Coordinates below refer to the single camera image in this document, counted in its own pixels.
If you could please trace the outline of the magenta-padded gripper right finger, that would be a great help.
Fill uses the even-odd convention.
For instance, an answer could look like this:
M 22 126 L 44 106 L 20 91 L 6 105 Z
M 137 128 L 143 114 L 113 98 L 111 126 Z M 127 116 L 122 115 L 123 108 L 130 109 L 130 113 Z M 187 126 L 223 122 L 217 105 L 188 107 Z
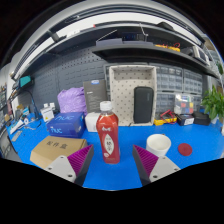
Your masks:
M 143 186 L 180 170 L 168 157 L 158 157 L 137 145 L 133 146 L 132 155 Z

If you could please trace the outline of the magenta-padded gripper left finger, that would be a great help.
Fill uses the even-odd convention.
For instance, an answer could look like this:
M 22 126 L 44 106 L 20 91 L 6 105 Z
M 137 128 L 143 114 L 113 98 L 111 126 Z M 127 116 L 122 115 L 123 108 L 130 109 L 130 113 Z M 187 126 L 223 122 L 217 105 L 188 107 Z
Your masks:
M 89 145 L 69 156 L 60 155 L 45 170 L 69 182 L 82 186 L 93 155 L 94 147 Z

